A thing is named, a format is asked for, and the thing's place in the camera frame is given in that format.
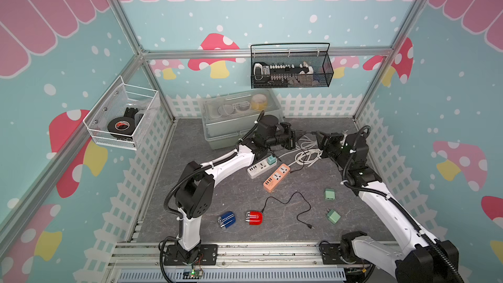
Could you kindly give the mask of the teal charger adapter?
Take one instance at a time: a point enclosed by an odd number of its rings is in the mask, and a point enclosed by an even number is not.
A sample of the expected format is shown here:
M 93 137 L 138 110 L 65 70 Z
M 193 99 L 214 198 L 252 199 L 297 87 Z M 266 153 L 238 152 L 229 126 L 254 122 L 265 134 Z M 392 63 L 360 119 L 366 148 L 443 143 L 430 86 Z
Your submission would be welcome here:
M 273 164 L 275 164 L 275 163 L 276 163 L 276 161 L 277 161 L 276 157 L 274 157 L 274 156 L 272 156 L 272 155 L 271 155 L 271 156 L 269 156 L 269 157 L 267 158 L 267 163 L 268 163 L 269 165 L 273 165 Z

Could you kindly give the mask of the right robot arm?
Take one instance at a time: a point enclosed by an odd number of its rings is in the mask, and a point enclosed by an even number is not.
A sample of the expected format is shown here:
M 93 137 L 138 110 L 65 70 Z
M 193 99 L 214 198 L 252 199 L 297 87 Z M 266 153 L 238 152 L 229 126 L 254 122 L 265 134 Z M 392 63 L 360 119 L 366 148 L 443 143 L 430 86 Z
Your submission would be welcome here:
M 396 240 L 394 250 L 362 231 L 344 234 L 339 245 L 343 262 L 367 261 L 397 282 L 462 282 L 459 252 L 423 227 L 391 194 L 382 178 L 367 164 L 370 126 L 353 134 L 317 132 L 323 159 L 341 168 L 341 184 L 368 205 Z

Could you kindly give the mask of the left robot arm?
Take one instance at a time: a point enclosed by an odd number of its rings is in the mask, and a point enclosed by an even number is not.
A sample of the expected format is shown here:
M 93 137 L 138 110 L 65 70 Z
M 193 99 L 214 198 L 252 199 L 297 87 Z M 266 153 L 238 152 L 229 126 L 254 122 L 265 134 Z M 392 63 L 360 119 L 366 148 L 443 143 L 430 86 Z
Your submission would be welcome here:
M 177 216 L 179 230 L 176 237 L 167 237 L 161 242 L 161 260 L 173 252 L 185 264 L 198 261 L 202 250 L 201 217 L 212 204 L 214 187 L 235 172 L 264 159 L 272 147 L 279 145 L 292 150 L 296 144 L 296 131 L 290 123 L 280 122 L 276 116 L 262 111 L 232 151 L 213 161 L 188 163 L 163 203 L 165 211 Z

